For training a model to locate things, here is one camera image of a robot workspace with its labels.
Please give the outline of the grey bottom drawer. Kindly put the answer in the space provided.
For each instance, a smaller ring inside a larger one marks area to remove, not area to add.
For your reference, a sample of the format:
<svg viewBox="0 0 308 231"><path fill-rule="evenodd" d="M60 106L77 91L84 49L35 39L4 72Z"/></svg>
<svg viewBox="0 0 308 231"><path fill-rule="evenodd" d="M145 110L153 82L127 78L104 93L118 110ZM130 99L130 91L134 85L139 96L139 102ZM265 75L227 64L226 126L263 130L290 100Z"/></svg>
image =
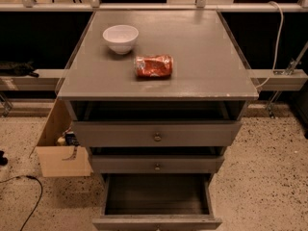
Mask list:
<svg viewBox="0 0 308 231"><path fill-rule="evenodd" d="M214 216L205 174L109 174L98 231L211 231Z"/></svg>

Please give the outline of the grey drawer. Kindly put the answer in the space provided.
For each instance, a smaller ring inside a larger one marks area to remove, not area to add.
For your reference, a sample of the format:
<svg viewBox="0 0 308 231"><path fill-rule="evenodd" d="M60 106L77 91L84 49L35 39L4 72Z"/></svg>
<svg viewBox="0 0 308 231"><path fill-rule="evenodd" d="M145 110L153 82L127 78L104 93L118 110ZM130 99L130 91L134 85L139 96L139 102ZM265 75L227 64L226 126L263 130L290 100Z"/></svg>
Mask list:
<svg viewBox="0 0 308 231"><path fill-rule="evenodd" d="M98 231L211 231L214 216L205 174L109 174Z"/></svg>
<svg viewBox="0 0 308 231"><path fill-rule="evenodd" d="M90 158L99 173L216 173L223 156L100 155Z"/></svg>
<svg viewBox="0 0 308 231"><path fill-rule="evenodd" d="M239 121L74 121L84 147L229 146Z"/></svg>

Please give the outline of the grey drawer cabinet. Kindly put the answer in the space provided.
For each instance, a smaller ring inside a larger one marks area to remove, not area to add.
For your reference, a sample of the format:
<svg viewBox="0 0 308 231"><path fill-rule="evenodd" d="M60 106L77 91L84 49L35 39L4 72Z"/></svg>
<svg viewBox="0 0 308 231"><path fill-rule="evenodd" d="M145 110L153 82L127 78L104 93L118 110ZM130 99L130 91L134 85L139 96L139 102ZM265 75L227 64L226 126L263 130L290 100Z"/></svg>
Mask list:
<svg viewBox="0 0 308 231"><path fill-rule="evenodd" d="M115 25L139 31L118 55L103 39ZM169 77L142 78L137 56L170 55ZM223 22L206 11L94 14L58 94L74 121L239 121L258 96ZM227 146L86 147L100 155L223 156Z"/></svg>

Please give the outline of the grey top drawer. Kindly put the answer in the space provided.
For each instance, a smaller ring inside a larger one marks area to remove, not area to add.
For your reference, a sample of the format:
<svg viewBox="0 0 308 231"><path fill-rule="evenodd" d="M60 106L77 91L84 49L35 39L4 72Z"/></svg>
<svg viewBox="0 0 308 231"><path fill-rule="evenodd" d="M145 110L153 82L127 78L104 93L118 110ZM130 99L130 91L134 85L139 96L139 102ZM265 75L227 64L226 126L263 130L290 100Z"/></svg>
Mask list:
<svg viewBox="0 0 308 231"><path fill-rule="evenodd" d="M229 146L239 121L74 121L84 147Z"/></svg>

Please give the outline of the grey middle drawer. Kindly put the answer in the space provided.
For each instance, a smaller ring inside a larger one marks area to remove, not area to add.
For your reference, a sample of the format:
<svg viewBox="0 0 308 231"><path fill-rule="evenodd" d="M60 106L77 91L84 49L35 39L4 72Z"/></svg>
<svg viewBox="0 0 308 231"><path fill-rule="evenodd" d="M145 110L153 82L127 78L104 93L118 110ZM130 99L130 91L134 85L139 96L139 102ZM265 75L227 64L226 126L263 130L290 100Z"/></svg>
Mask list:
<svg viewBox="0 0 308 231"><path fill-rule="evenodd" d="M216 173L223 156L100 155L90 158L99 173Z"/></svg>

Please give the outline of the crushed orange soda can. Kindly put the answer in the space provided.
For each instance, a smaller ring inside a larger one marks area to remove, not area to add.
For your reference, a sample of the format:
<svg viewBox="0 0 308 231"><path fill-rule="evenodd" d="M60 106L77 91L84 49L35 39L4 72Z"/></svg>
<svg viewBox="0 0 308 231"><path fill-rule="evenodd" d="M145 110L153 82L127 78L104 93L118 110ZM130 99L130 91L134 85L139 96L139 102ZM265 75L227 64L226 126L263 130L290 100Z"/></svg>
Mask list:
<svg viewBox="0 0 308 231"><path fill-rule="evenodd" d="M165 78L172 74L173 58L170 55L137 56L135 73L142 78Z"/></svg>

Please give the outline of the white ceramic bowl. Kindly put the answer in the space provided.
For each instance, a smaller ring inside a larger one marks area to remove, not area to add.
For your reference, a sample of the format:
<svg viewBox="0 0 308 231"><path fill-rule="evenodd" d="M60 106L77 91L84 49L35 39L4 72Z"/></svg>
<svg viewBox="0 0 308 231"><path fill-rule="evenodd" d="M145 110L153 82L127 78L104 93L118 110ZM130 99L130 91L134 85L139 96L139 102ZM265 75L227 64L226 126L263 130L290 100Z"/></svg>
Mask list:
<svg viewBox="0 0 308 231"><path fill-rule="evenodd" d="M136 44L139 31L130 25L115 25L103 32L107 46L118 55L129 53Z"/></svg>

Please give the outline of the items inside wooden box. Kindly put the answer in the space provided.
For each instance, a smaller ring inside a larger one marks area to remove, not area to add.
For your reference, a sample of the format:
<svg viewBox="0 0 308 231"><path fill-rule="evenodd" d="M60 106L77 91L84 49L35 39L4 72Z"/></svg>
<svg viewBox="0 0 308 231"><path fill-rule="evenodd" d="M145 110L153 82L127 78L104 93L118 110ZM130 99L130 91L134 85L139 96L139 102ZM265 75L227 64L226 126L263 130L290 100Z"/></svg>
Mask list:
<svg viewBox="0 0 308 231"><path fill-rule="evenodd" d="M73 161L77 157L77 152L78 152L78 146L80 143L77 141L77 138L74 134L74 132L68 128L65 130L62 135L57 139L56 142L57 146L72 146L73 151L71 155L67 158L64 158L65 161Z"/></svg>

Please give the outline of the wooden box on floor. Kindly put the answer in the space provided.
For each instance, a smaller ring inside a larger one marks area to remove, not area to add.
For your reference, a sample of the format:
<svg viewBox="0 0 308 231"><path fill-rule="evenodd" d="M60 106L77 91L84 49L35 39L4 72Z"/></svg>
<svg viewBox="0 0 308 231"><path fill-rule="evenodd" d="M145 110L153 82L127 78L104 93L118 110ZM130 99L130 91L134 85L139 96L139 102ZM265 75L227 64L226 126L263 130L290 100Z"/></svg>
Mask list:
<svg viewBox="0 0 308 231"><path fill-rule="evenodd" d="M64 133L71 118L63 101L56 100L35 148L43 177L90 176L92 169L86 148L67 145Z"/></svg>

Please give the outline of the black object floor left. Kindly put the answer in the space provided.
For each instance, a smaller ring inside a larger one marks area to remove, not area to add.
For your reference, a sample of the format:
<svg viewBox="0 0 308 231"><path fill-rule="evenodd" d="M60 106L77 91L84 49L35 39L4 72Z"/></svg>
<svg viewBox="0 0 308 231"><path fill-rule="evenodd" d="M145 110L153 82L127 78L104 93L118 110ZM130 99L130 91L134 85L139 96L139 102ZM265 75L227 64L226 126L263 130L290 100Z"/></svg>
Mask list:
<svg viewBox="0 0 308 231"><path fill-rule="evenodd" d="M4 156L4 151L0 150L0 166L5 166L8 163L8 159Z"/></svg>

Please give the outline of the metal frame rail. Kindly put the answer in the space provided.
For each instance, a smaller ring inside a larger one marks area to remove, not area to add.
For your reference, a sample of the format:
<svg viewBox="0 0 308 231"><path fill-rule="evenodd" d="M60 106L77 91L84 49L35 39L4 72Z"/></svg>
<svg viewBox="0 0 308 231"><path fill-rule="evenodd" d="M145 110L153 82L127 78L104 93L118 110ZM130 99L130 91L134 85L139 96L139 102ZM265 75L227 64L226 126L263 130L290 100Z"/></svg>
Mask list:
<svg viewBox="0 0 308 231"><path fill-rule="evenodd" d="M0 0L1 12L66 12L101 10L218 10L218 11L275 11L282 9L293 12L307 9L307 0L294 3L280 0L266 0L257 3L248 0L236 3L234 0L166 0L165 3L102 3L100 0Z"/></svg>

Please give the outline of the metal bracket right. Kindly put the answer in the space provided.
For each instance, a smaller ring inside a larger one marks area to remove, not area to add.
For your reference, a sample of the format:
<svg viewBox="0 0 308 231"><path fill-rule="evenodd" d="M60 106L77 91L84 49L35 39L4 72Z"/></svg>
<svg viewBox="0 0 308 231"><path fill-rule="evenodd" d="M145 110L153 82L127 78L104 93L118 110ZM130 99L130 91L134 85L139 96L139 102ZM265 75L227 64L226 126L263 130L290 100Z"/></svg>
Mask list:
<svg viewBox="0 0 308 231"><path fill-rule="evenodd" d="M296 67L301 64L301 59L304 56L304 54L306 53L306 51L308 50L308 41L305 43L305 45L303 46L303 48L301 49L301 51L299 52L297 58L291 59L287 68L283 69L283 70L274 70L273 74L274 75L292 75L296 69ZM280 97L282 91L281 90L276 90L272 96L270 97L267 106L266 106L266 110L269 113L269 117L272 119L275 119L275 115L273 113L273 107L274 107L274 103L278 100L278 98Z"/></svg>

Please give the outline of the black object on rail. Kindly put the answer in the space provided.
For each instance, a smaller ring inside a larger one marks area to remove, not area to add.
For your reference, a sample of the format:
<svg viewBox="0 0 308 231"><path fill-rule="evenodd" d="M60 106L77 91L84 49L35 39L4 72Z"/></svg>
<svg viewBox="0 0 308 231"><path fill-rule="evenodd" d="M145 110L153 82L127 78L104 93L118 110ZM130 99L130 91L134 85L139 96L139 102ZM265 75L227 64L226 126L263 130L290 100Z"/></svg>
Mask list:
<svg viewBox="0 0 308 231"><path fill-rule="evenodd" d="M1 61L0 62L0 75L1 76L31 76L38 78L39 75L35 73L35 68L32 62L20 63Z"/></svg>

